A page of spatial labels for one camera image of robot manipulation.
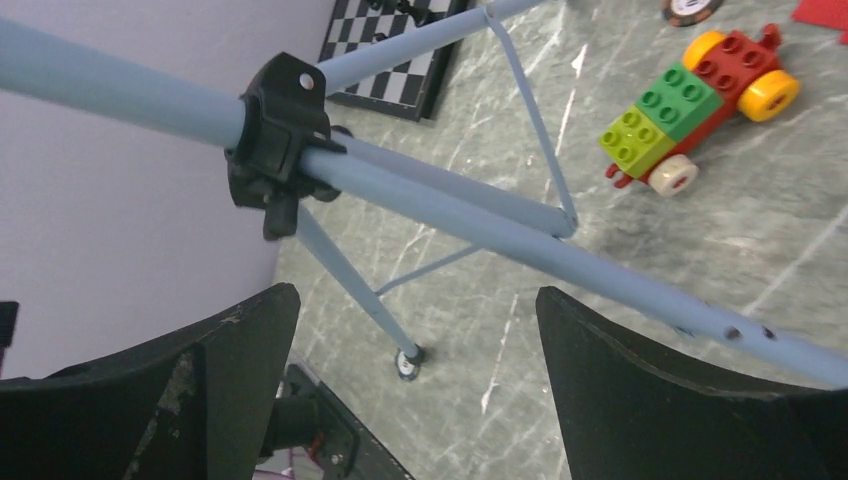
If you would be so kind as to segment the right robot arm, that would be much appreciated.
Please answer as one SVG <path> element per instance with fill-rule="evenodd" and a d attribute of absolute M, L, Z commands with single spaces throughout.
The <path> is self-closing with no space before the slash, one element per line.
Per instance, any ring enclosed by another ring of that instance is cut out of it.
<path fill-rule="evenodd" d="M 282 283 L 43 379 L 1 384 L 5 479 L 247 479 L 302 447 L 328 479 L 408 471 L 323 383 L 286 365 Z M 847 393 L 694 359 L 542 288 L 536 312 L 576 479 L 843 479 Z"/>

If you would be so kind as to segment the colourful toy brick car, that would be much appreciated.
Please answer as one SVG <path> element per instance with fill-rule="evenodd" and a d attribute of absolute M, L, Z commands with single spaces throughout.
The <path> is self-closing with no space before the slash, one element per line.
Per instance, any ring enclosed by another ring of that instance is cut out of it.
<path fill-rule="evenodd" d="M 686 189 L 699 168 L 689 153 L 735 114 L 765 122 L 798 96 L 801 83 L 777 54 L 774 23 L 752 39 L 708 31 L 685 50 L 599 137 L 617 188 L 639 181 L 663 197 Z"/>

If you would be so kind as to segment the black white chessboard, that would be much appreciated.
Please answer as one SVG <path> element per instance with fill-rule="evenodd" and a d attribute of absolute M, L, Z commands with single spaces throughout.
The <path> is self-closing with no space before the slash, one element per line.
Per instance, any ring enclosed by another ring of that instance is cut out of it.
<path fill-rule="evenodd" d="M 425 26 L 435 31 L 444 19 L 471 5 L 438 0 L 335 2 L 321 66 L 367 62 L 345 78 L 326 73 L 328 81 L 337 83 L 326 87 L 327 99 L 412 122 L 433 118 L 457 41 L 447 35 L 425 43 L 416 39 Z"/>

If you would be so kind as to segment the red sheet music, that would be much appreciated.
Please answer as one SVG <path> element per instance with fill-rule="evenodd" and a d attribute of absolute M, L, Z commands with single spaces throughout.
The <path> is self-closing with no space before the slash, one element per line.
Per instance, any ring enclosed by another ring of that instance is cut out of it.
<path fill-rule="evenodd" d="M 797 22 L 839 30 L 847 44 L 847 0 L 800 0 L 791 18 Z"/>

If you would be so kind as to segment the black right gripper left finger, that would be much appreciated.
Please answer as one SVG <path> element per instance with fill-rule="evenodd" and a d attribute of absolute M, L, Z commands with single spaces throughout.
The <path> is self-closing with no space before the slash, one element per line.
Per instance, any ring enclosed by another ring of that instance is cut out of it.
<path fill-rule="evenodd" d="M 249 479 L 300 310 L 276 284 L 135 347 L 1 384 L 5 479 Z"/>

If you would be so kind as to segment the red black poker chip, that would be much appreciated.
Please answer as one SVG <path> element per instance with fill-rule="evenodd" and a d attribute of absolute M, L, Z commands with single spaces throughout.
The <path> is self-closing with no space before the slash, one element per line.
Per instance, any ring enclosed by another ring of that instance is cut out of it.
<path fill-rule="evenodd" d="M 664 0 L 661 16 L 671 26 L 687 28 L 712 16 L 724 0 Z"/>

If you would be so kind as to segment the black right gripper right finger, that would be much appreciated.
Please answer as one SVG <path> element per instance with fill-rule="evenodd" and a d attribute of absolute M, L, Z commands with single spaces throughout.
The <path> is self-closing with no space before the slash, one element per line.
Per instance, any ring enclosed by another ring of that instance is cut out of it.
<path fill-rule="evenodd" d="M 843 479 L 847 393 L 709 364 L 538 291 L 543 353 L 575 479 Z"/>

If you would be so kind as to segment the light blue music stand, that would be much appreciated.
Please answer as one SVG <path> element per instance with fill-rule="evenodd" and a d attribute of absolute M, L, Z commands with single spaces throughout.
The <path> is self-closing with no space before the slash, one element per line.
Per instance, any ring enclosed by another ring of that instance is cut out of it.
<path fill-rule="evenodd" d="M 527 1 L 495 1 L 444 19 L 435 31 L 425 26 L 416 40 L 447 35 L 458 41 L 483 28 L 495 32 L 539 142 L 553 159 L 535 99 L 501 24 L 529 8 Z M 569 245 L 577 217 L 568 192 L 561 195 L 561 207 L 552 209 L 390 150 L 333 137 L 324 103 L 326 87 L 337 83 L 325 74 L 345 78 L 366 62 L 322 67 L 282 53 L 236 98 L 9 19 L 1 22 L 3 90 L 222 148 L 232 199 L 264 213 L 265 238 L 298 236 L 408 356 L 418 347 L 300 205 L 310 192 L 352 194 L 680 332 L 836 387 L 846 385 L 844 356 Z"/>

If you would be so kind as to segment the blue white poker chip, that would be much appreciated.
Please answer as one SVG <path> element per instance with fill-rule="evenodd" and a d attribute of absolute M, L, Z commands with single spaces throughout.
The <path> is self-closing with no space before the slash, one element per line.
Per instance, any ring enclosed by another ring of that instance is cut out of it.
<path fill-rule="evenodd" d="M 413 357 L 407 357 L 402 350 L 396 352 L 394 365 L 398 377 L 404 381 L 414 381 L 420 374 L 421 365 L 426 360 L 426 351 L 419 347 L 417 353 Z"/>

